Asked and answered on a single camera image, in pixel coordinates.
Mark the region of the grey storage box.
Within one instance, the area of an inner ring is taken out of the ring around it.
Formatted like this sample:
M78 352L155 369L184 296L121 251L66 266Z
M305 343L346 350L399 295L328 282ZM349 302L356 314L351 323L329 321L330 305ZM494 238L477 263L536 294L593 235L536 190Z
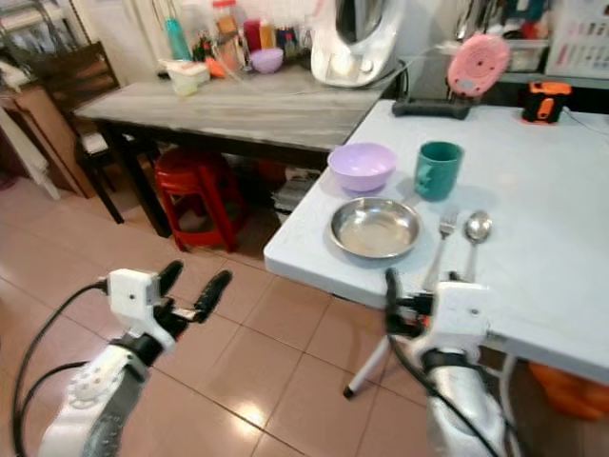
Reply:
M310 189L316 186L319 178L322 178L323 172L310 169L289 169L285 174L285 183L271 192L273 210L277 214L280 225L290 218L293 210L300 205Z

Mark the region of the stainless steel plate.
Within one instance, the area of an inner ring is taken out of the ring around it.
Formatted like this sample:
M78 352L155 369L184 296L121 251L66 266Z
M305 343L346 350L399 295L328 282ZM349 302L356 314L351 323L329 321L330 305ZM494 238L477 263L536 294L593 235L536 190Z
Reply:
M418 213L386 197L357 197L344 202L329 221L332 243L364 260L405 256L417 244L421 232Z

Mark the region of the black flat base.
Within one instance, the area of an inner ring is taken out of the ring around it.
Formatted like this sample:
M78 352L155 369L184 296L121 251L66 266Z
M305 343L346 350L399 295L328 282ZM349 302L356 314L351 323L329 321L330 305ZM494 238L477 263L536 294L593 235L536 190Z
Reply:
M429 100L409 99L397 100L393 103L391 112L395 117L438 117L465 119L468 117L473 104L460 100Z

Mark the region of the clear jar with red lid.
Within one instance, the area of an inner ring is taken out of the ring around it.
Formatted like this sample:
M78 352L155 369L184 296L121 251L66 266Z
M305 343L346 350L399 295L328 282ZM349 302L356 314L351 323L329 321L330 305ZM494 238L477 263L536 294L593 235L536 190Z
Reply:
M244 69L244 50L236 18L236 0L212 0L212 12L216 21L218 60L225 62L230 70Z

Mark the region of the silver metal fork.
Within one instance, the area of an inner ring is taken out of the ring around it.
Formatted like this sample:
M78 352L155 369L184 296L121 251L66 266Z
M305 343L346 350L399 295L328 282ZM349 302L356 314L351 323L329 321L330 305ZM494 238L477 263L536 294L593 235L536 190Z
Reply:
M423 292L434 292L438 286L440 278L440 266L444 256L445 241L449 235L452 235L456 230L457 218L460 216L460 210L457 208L447 208L441 213L441 218L438 224L438 246L435 248L434 255L431 257L429 268L426 274L423 275L422 290Z

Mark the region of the teal bottle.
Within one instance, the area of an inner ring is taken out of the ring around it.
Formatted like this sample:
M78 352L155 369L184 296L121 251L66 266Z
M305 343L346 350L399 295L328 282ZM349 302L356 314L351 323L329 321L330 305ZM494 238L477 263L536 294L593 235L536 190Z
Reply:
M164 21L164 31L167 37L167 43L169 44L171 51L171 58L175 61L192 61L190 45L186 40L182 26L177 17L171 14Z

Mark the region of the orange and black device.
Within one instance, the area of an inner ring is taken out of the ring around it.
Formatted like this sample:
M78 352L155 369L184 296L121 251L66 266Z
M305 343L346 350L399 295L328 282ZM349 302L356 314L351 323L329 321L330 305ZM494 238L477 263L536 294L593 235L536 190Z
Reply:
M521 109L522 122L529 125L556 125L573 87L553 80L535 80L527 84L526 90Z

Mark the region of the white kitchen food processor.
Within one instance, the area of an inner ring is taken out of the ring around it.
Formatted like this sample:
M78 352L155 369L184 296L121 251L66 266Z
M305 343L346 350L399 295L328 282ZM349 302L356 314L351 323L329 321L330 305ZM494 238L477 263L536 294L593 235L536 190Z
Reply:
M405 0L380 0L366 36L347 42L340 34L339 6L344 0L316 0L310 16L310 73L324 86L362 88L391 77L399 58L395 45L404 19Z

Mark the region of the grey table with dark legs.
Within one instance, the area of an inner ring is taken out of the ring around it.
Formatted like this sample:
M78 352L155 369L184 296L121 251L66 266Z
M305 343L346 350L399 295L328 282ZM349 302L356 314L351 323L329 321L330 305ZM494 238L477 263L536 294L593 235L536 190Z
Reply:
M208 80L187 97L175 94L167 82L133 83L74 113L94 122L153 229L168 238L165 210L138 165L155 141L323 169L330 150L351 136L384 91L395 87L390 75L365 88L327 87L296 67L243 80Z

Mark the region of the teal plastic cup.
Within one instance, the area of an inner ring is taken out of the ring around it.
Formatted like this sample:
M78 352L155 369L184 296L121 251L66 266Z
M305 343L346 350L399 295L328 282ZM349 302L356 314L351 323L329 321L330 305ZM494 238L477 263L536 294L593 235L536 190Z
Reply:
M413 188L423 200L447 199L456 187L464 149L448 141L429 141L419 149Z

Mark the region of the red plastic stool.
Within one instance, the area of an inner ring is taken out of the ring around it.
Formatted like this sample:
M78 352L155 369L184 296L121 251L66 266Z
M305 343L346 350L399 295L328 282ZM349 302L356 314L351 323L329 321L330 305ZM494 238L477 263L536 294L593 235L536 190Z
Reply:
M239 247L239 230L249 209L222 153L167 149L156 161L155 188L177 249L222 247L234 252ZM190 211L208 221L209 230L183 228L182 219Z

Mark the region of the white plastic container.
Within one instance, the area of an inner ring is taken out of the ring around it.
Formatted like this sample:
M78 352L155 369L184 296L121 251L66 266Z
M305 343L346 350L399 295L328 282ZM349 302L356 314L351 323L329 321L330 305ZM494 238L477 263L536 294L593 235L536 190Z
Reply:
M171 91L179 97L196 94L210 79L209 66L204 62L168 60L162 61L168 74Z

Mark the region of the red cup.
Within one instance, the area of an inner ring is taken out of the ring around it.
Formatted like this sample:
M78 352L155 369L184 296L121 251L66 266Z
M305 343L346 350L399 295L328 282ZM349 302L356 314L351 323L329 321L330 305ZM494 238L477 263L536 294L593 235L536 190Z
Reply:
M243 23L243 34L249 52L262 48L261 27L260 19L247 19Z

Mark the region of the silver metal spoon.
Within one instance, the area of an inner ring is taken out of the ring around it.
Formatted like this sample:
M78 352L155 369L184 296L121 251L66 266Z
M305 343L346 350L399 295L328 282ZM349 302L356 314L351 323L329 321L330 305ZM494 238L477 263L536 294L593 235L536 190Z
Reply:
M475 210L466 219L462 227L462 235L469 243L468 258L462 279L464 282L473 283L476 279L476 258L478 258L478 247L490 238L492 230L492 219L486 210Z

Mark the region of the small purple bowl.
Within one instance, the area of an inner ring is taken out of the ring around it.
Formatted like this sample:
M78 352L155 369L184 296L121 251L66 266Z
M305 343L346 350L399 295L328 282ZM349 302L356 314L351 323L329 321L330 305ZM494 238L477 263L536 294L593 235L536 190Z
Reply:
M285 51L280 48L265 48L249 54L249 65L260 74L278 72L285 61Z

